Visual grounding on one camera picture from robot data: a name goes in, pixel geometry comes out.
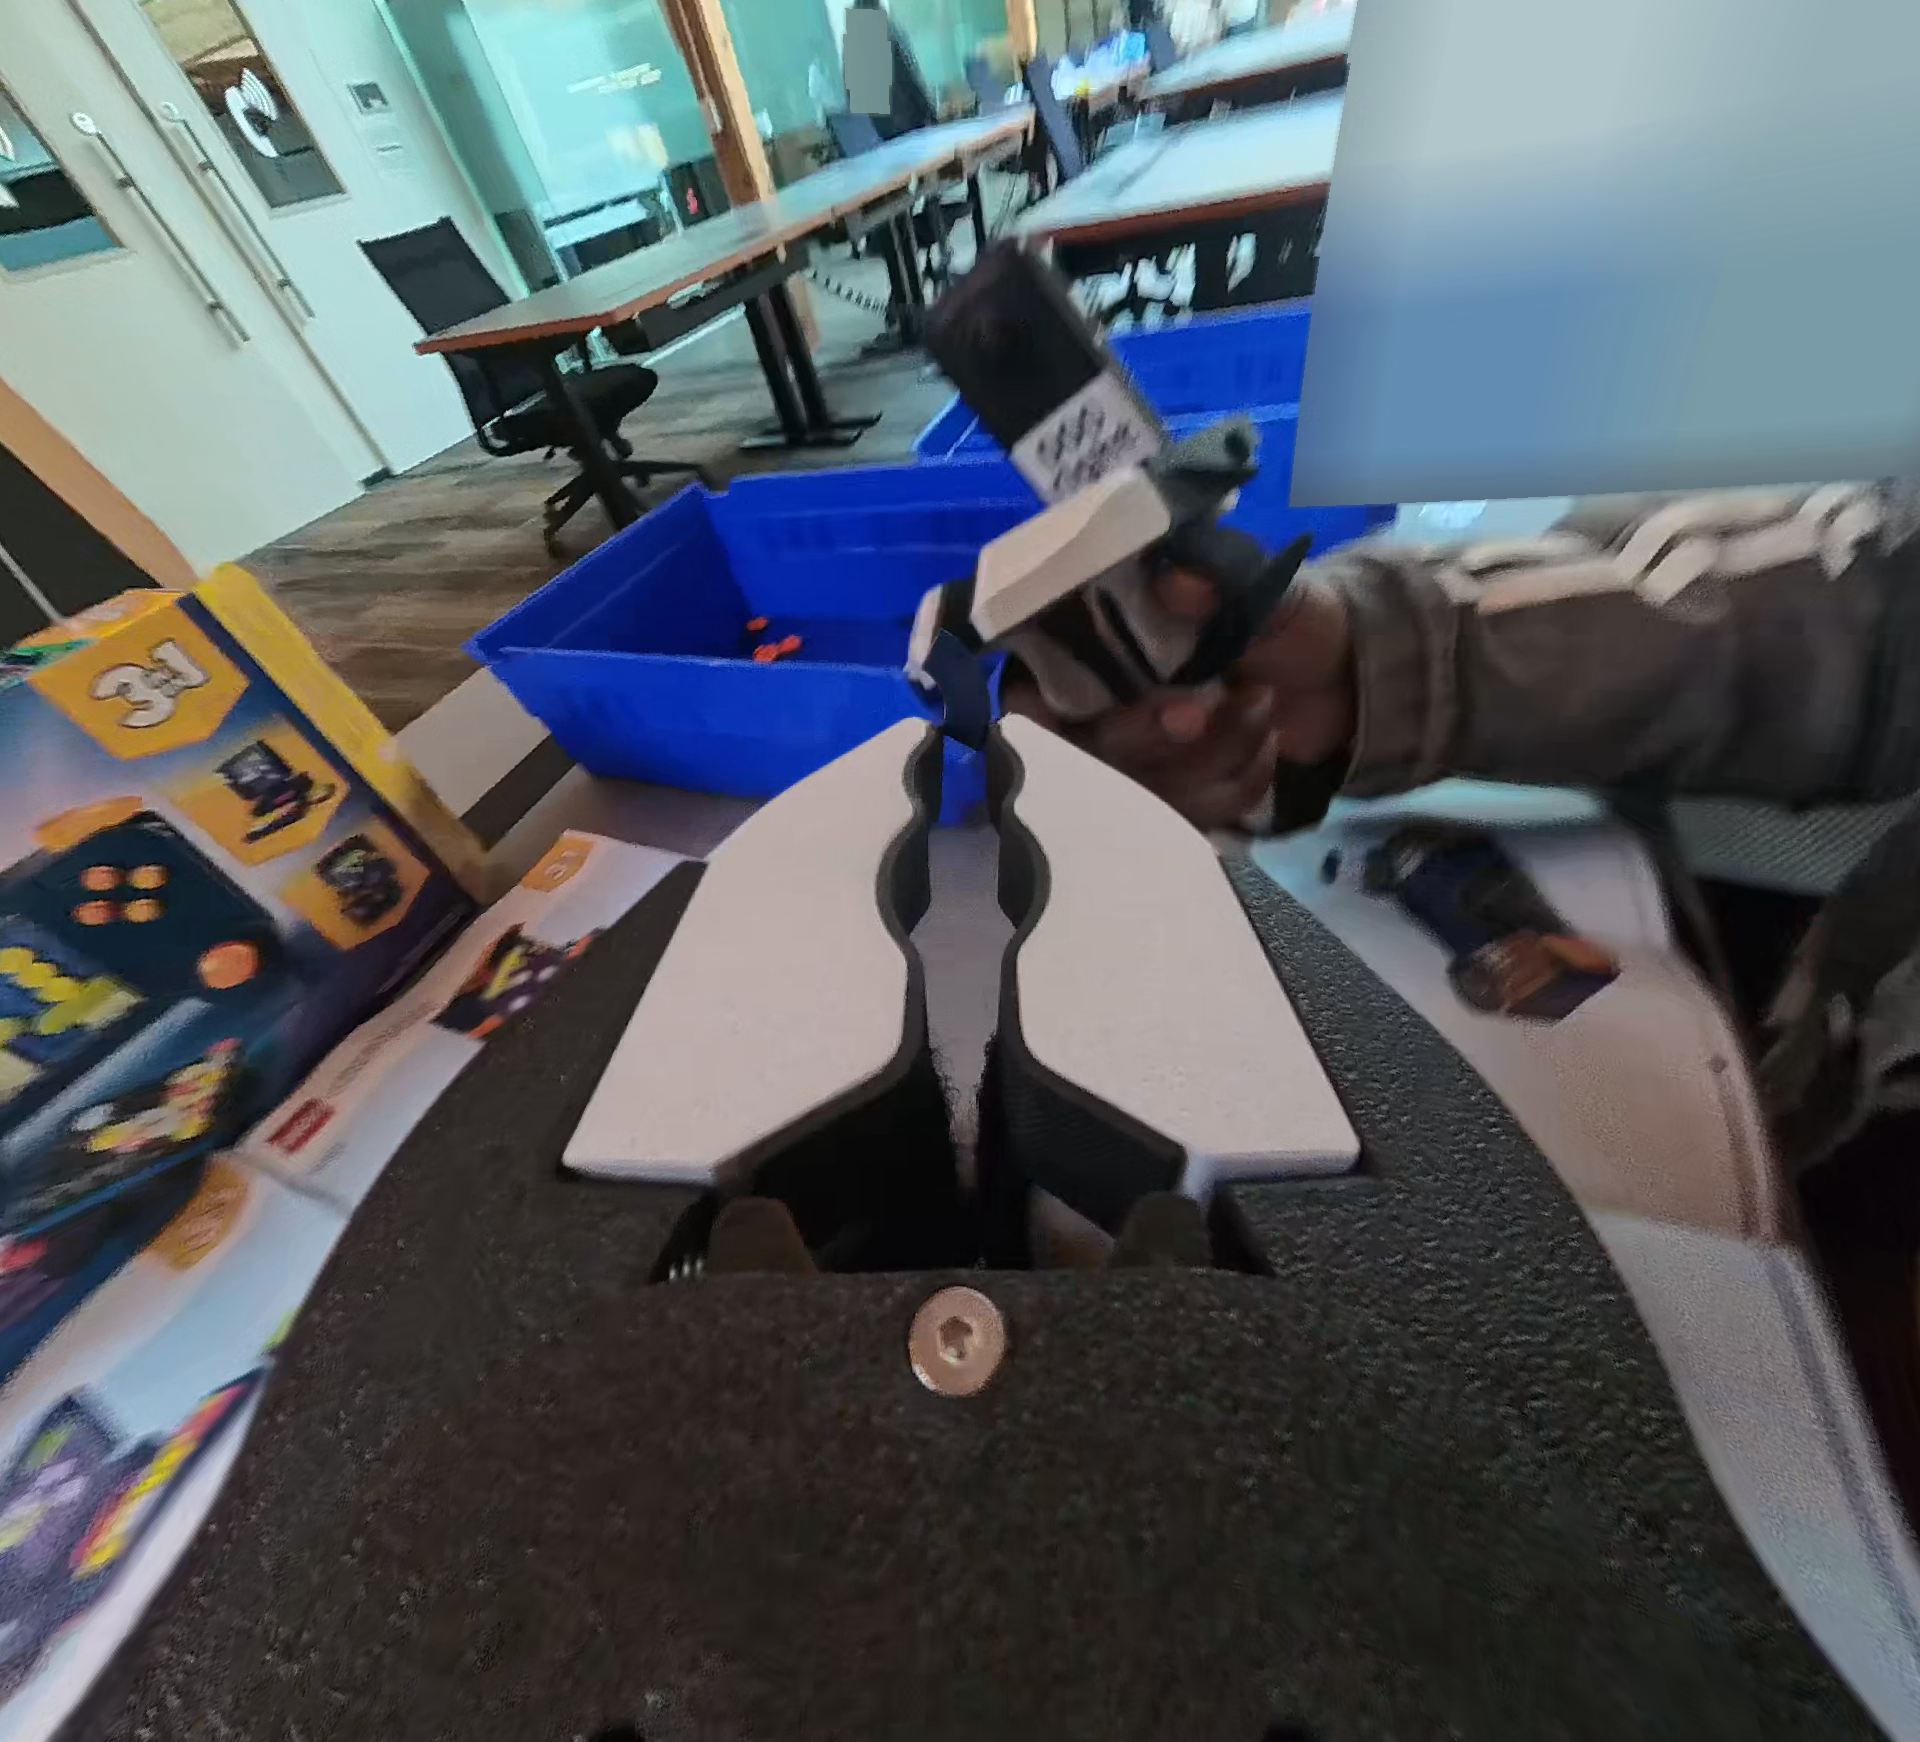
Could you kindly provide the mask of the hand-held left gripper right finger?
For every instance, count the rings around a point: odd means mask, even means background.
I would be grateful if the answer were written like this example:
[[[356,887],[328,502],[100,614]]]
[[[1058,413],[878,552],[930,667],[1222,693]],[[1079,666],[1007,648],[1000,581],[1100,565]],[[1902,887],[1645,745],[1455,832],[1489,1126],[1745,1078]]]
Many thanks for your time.
[[[1361,1130],[1218,848],[1032,720],[1004,720],[990,757],[1030,1177],[1348,1177]]]

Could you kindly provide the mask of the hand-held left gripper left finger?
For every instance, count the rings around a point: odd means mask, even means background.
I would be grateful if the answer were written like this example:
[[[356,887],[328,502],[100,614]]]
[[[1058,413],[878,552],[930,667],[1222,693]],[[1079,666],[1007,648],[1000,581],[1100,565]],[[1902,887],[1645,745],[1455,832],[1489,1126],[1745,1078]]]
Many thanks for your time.
[[[721,1184],[898,1085],[926,1044],[930,826],[926,720],[881,730],[734,826],[561,1165]]]

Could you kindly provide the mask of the long dark blue brick piece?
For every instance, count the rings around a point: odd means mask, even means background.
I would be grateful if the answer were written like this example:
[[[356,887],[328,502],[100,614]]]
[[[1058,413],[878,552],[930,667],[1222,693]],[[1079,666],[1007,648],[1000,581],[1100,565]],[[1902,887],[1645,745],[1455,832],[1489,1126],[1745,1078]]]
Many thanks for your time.
[[[905,681],[947,736],[938,826],[964,826],[984,812],[994,657],[977,644],[968,627],[935,627],[905,648]]]

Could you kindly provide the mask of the person's right forearm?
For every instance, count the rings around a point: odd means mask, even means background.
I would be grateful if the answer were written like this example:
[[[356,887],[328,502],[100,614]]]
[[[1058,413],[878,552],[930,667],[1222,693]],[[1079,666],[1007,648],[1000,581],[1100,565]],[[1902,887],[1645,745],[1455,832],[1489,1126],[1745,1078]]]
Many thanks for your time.
[[[1599,496],[1528,542],[1353,544],[1326,585],[1353,629],[1353,795],[1917,795],[1917,484]]]

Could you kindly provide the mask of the person's right hand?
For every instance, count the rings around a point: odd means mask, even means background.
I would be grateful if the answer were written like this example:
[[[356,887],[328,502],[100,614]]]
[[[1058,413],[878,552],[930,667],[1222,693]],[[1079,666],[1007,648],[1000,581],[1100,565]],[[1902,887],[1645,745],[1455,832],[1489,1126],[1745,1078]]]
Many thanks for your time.
[[[1245,655],[1201,691],[1158,691],[1082,721],[1053,720],[1041,693],[1007,693],[1007,702],[1126,774],[1192,826],[1242,832],[1284,762],[1348,762],[1353,629],[1337,590],[1299,569]]]

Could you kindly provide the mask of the blue plastic bin with tag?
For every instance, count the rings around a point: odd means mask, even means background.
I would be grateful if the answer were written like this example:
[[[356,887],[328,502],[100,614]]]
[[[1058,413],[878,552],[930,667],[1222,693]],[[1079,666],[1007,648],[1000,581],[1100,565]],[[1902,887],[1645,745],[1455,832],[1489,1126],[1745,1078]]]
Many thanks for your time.
[[[1398,521],[1394,502],[1290,509],[1290,456],[1311,350],[1311,299],[1186,313],[1178,324],[1123,329],[1112,352],[1133,368],[1158,420],[1186,438],[1245,413],[1260,432],[1260,474],[1242,488],[1233,527],[1279,552],[1315,536],[1315,556],[1353,544]]]

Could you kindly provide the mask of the grey top table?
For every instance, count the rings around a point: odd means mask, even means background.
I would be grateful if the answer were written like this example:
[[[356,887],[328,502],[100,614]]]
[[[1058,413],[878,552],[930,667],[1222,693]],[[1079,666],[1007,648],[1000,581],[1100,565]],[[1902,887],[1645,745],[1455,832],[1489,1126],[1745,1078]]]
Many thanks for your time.
[[[1012,222],[1100,324],[1311,299],[1342,91],[1123,143]]]

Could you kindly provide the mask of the long wooden table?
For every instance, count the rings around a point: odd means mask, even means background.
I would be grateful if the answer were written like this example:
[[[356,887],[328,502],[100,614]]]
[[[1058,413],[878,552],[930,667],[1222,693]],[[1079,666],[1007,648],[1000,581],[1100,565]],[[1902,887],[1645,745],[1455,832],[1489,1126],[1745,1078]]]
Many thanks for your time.
[[[537,447],[567,452],[588,484],[577,502],[595,502],[609,527],[627,529],[638,518],[638,484],[666,474],[698,475],[698,469],[632,456],[627,443],[601,429],[595,384],[609,362],[572,362],[593,358],[593,339],[655,358],[675,339],[740,313],[774,397],[774,420],[742,438],[742,452],[849,452],[881,420],[838,413],[826,403],[791,299],[812,250],[831,237],[849,237],[851,245],[878,237],[884,245],[899,342],[918,352],[926,324],[920,213],[947,228],[947,190],[961,185],[968,199],[977,237],[984,237],[979,170],[1007,160],[1030,136],[1032,109],[1017,104],[878,143],[761,202],[734,205],[551,291],[462,308],[420,334],[412,350],[442,358],[456,384],[476,379],[494,387],[494,403],[472,413],[472,432],[487,452],[513,452],[513,443],[497,443],[504,420],[547,408]],[[527,373],[537,394],[497,387],[513,373]]]

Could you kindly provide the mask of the thin booklet with arcade model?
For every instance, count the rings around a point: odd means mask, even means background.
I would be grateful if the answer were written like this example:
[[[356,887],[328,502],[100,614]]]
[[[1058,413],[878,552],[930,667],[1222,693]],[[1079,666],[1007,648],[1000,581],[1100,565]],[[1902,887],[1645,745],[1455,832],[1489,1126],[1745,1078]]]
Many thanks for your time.
[[[543,1007],[680,852],[561,832],[447,951],[248,1130],[239,1159],[285,1193],[356,1211],[447,1082]]]

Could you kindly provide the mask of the open thick instruction booklet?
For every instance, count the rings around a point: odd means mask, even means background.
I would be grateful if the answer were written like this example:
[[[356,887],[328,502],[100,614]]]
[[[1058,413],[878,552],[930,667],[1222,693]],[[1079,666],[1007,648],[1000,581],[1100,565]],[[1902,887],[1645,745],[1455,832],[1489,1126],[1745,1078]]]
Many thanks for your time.
[[[1434,942],[1366,890],[1378,843],[1490,838],[1615,956],[1572,1018],[1479,1014]],[[1722,1006],[1683,958],[1652,863],[1583,794],[1441,782],[1334,803],[1250,863],[1402,996],[1505,1101],[1596,1225],[1761,1570],[1885,1736],[1920,1736],[1920,1570]]]

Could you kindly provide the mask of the black office chair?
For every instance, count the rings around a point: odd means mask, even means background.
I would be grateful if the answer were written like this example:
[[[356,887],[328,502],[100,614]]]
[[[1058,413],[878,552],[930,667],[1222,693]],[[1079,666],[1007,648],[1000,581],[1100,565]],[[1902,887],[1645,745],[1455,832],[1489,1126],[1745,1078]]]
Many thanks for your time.
[[[470,237],[442,216],[403,237],[365,243],[365,262],[412,313],[422,339],[454,334],[472,313],[509,307],[509,291],[476,262]],[[556,559],[561,529],[595,502],[609,527],[632,527],[638,488],[662,461],[633,456],[627,420],[633,420],[662,373],[627,352],[601,358],[593,339],[509,339],[436,352],[462,394],[472,438],[487,456],[556,456],[577,461],[572,484],[543,502],[543,544]]]

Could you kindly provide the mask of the person's dark jacket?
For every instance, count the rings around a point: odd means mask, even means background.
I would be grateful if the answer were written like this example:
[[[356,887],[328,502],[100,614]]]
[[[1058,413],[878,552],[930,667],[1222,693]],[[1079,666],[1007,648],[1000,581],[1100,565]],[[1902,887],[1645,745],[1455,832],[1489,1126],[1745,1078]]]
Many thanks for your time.
[[[1769,1007],[1756,1097],[1788,1170],[1920,1105],[1920,812],[1853,867]]]

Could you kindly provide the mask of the thin booklet with blue model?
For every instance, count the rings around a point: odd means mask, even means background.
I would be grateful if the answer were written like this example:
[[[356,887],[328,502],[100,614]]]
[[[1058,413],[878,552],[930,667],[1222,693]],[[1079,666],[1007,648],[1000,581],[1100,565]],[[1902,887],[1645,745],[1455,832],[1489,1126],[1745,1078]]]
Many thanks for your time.
[[[4,1381],[4,1742],[52,1736],[175,1573],[343,1225],[221,1158]]]

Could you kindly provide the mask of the white door with window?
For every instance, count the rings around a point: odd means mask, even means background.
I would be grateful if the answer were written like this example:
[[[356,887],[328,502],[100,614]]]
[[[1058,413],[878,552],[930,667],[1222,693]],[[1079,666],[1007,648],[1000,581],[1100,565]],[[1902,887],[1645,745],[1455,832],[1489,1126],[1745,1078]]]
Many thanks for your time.
[[[114,127],[116,82],[65,0],[4,0],[18,160],[58,167],[86,216],[65,256],[4,270],[4,379],[199,565],[254,529],[254,368],[163,222],[152,136]]]
[[[365,475],[397,474],[378,408],[378,342],[365,342],[358,205],[322,48],[292,0],[109,0],[122,69],[186,167],[211,233],[300,339],[350,420]]]

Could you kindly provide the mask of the wooden post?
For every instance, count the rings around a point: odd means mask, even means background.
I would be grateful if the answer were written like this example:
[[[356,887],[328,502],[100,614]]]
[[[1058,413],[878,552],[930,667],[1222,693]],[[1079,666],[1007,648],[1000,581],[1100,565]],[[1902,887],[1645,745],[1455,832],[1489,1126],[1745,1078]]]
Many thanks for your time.
[[[734,205],[774,202],[766,147],[751,125],[734,32],[721,0],[662,0]]]

